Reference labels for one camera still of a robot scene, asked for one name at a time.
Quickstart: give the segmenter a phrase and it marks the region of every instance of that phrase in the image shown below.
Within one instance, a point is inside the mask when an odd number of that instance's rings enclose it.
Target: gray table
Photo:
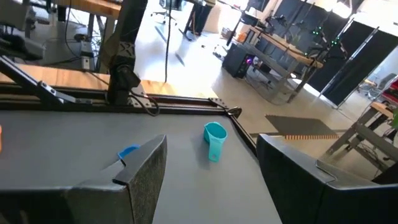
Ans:
[[[260,59],[263,63],[265,63],[268,67],[276,71],[281,76],[281,78],[278,78],[279,81],[275,84],[275,88],[273,88],[273,90],[266,97],[266,100],[270,101],[271,103],[274,103],[274,100],[277,98],[277,95],[279,93],[281,92],[290,93],[290,94],[294,93],[295,90],[289,90],[289,88],[294,89],[295,87],[293,87],[288,82],[288,79],[291,78],[290,74],[293,73],[296,67],[299,65],[299,62],[297,60],[293,60],[292,63],[289,65],[289,67],[285,69],[284,67],[279,65],[276,60],[262,53],[260,50],[255,48],[255,46],[249,44],[248,42],[245,42],[242,46],[248,52],[254,54],[258,59]]]
[[[330,148],[327,150],[325,155],[323,155],[323,157],[327,159],[337,150],[341,149],[342,146],[347,144],[349,147],[347,147],[345,150],[351,148],[355,149],[365,159],[367,159],[381,171],[387,170],[387,164],[385,164],[382,160],[371,156],[368,152],[365,151],[365,149],[358,146],[362,141],[367,140],[378,150],[388,156],[391,160],[397,162],[398,149],[374,132],[374,129],[377,128],[380,124],[377,124],[376,126],[374,126],[373,124],[371,124],[370,126],[366,126],[366,123],[368,123],[379,112],[380,111],[373,103],[371,107],[335,143],[333,143],[332,146],[330,146]]]
[[[210,121],[228,131],[219,163],[203,140]],[[0,111],[0,124],[0,190],[77,185],[126,146],[166,134],[154,223],[281,223],[257,159],[227,117]]]

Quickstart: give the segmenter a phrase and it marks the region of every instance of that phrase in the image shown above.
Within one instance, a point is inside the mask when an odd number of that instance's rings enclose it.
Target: black cable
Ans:
[[[155,99],[153,99],[152,97],[149,97],[149,96],[144,96],[144,95],[141,95],[141,94],[134,93],[134,92],[131,91],[131,90],[129,90],[129,92],[132,94],[131,97],[134,98],[134,99],[142,106],[142,108],[147,112],[147,114],[149,114],[149,115],[151,115],[151,116],[157,116],[157,115],[160,114],[160,108],[159,108],[159,105],[157,104],[157,102],[156,102]],[[138,100],[138,97],[139,97],[139,98],[147,99],[147,100],[149,100],[150,102],[152,102],[152,103],[155,105],[155,107],[156,107],[156,113],[150,112],[150,111],[148,110],[148,108],[146,108],[146,106],[141,102],[141,100]]]
[[[102,78],[100,78],[99,76],[95,75],[93,72],[90,72],[90,71],[84,71],[84,72],[89,73],[90,75],[92,75],[92,76],[94,76],[96,79],[98,79],[100,82],[102,82],[102,83],[106,84],[107,86],[109,86],[109,83],[108,83],[107,81],[105,81],[105,80],[103,80]],[[153,99],[152,97],[149,97],[149,96],[145,96],[145,95],[141,95],[141,94],[134,93],[132,90],[129,90],[129,92],[130,92],[130,94],[131,94],[131,97],[132,97],[133,99],[135,99],[135,100],[140,104],[140,106],[145,110],[145,112],[146,112],[147,114],[149,114],[149,115],[151,115],[151,116],[157,116],[157,115],[160,114],[160,107],[159,107],[159,104],[156,102],[155,99]],[[150,111],[148,110],[148,108],[143,104],[143,102],[142,102],[141,100],[139,100],[138,98],[144,98],[144,99],[147,99],[147,100],[149,100],[150,102],[152,102],[152,103],[155,105],[155,107],[156,107],[156,112],[155,112],[155,113],[150,112]]]
[[[167,34],[167,43],[166,43],[166,59],[165,59],[165,78],[164,82],[167,83],[167,64],[169,61],[169,46],[170,46],[170,33],[172,30],[172,1],[170,1],[169,5],[169,33]]]
[[[69,0],[69,12],[68,12],[68,17],[67,17],[67,23],[65,24],[65,44],[67,45],[68,49],[70,50],[70,52],[75,56],[75,57],[79,57],[77,56],[72,49],[69,47],[68,41],[67,41],[67,33],[68,33],[68,24],[69,24],[69,17],[70,17],[70,11],[72,10],[72,0]]]
[[[73,58],[62,60],[62,61],[59,61],[59,62],[52,62],[52,63],[44,64],[43,66],[57,65],[57,64],[60,64],[60,63],[74,62],[74,61],[79,60],[79,59],[81,59],[81,57],[73,57]]]
[[[95,75],[93,72],[90,71],[85,71],[87,73],[89,73],[90,75],[94,76],[96,79],[98,79],[100,82],[104,83],[105,85],[109,86],[109,83],[105,80],[103,80],[102,78],[100,78],[99,76]]]

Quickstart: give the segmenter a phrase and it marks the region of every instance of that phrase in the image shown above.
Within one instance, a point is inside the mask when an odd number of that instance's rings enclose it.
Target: table surface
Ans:
[[[212,121],[228,132],[218,163],[203,139]],[[73,187],[115,163],[117,152],[165,134],[154,223],[281,223],[257,159],[227,116],[0,111],[0,124],[0,189]]]
[[[256,32],[257,34],[259,34],[261,32],[257,28],[252,27],[252,26],[249,29]],[[269,35],[269,34],[261,33],[261,37],[267,39],[269,42],[271,42],[273,45],[275,45],[279,49],[287,50],[287,53],[290,56],[292,56],[294,59],[299,61],[300,63],[304,63],[306,65],[312,64],[313,60],[311,58],[307,58],[306,56],[304,56],[304,53],[301,50],[297,49],[294,45],[287,43],[285,39],[279,37],[278,35],[275,35],[275,34]],[[323,64],[319,61],[316,61],[314,66],[316,66],[317,68],[322,68]]]
[[[52,86],[62,86],[71,88],[84,88],[94,90],[107,90],[108,86],[100,82],[89,73],[74,70],[48,68],[35,65],[18,65],[23,71],[31,75],[36,80],[44,81]],[[109,81],[109,75],[97,74],[105,81]],[[0,73],[0,82],[11,83],[12,80]],[[149,80],[142,80],[141,85],[146,93],[189,96],[199,98],[216,98],[216,93],[210,88],[201,86],[191,86],[184,84],[168,84]]]
[[[386,115],[390,119],[394,118],[394,114],[391,111],[386,109],[387,106],[385,104],[373,102],[373,103],[371,103],[371,107],[378,110],[378,112]]]
[[[54,4],[61,6],[72,5],[73,9],[90,12],[96,15],[117,19],[121,6],[105,0],[53,0]]]

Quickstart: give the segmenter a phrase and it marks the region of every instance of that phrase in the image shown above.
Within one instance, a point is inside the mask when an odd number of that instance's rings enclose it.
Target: blue cup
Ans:
[[[205,125],[204,138],[209,144],[209,160],[218,162],[223,150],[223,144],[228,133],[218,122],[210,122]]]

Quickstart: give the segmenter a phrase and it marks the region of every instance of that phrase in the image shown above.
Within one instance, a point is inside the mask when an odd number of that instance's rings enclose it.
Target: wooden table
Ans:
[[[54,4],[89,12],[95,15],[118,19],[121,6],[105,0],[53,0]]]
[[[89,73],[66,70],[59,68],[40,67],[35,65],[18,65],[23,71],[34,77],[36,80],[42,80],[45,83],[58,87],[75,87],[94,90],[107,90],[108,87]],[[104,81],[109,81],[109,75],[97,74]],[[0,73],[0,82],[12,83],[4,74]],[[189,96],[198,98],[216,98],[217,95],[211,88],[200,88],[186,85],[171,85],[149,80],[142,80],[141,85],[146,93]]]
[[[366,124],[379,113],[381,113],[381,115],[369,126],[366,126]],[[382,160],[375,158],[374,156],[370,156],[368,151],[359,147],[359,144],[362,141],[367,140],[367,142],[375,146],[376,149],[382,151],[391,160],[397,162],[398,149],[374,132],[374,130],[381,124],[385,123],[388,118],[393,117],[393,113],[387,110],[386,105],[382,103],[372,103],[370,108],[365,111],[363,115],[335,143],[333,143],[333,145],[327,150],[326,154],[330,156],[343,145],[347,144],[345,150],[349,151],[351,149],[355,149],[381,171],[387,170],[388,166]]]
[[[255,32],[257,35],[259,35],[261,33],[261,31],[256,29],[255,27],[250,27],[249,29],[251,31]],[[261,37],[268,40],[270,43],[275,45],[277,48],[279,48],[283,51],[286,51],[286,53],[288,53],[291,57],[296,59],[298,62],[303,63],[305,65],[312,64],[313,60],[311,58],[307,58],[301,50],[297,49],[294,45],[287,43],[285,39],[279,37],[278,35],[275,35],[275,34],[269,35],[269,34],[261,33]],[[316,61],[313,64],[313,66],[317,67],[317,68],[322,68],[323,64],[319,61]]]
[[[387,116],[390,119],[394,118],[394,114],[391,111],[387,110],[387,105],[385,104],[373,102],[371,104],[371,107],[376,109],[378,112],[382,113],[383,115]]]

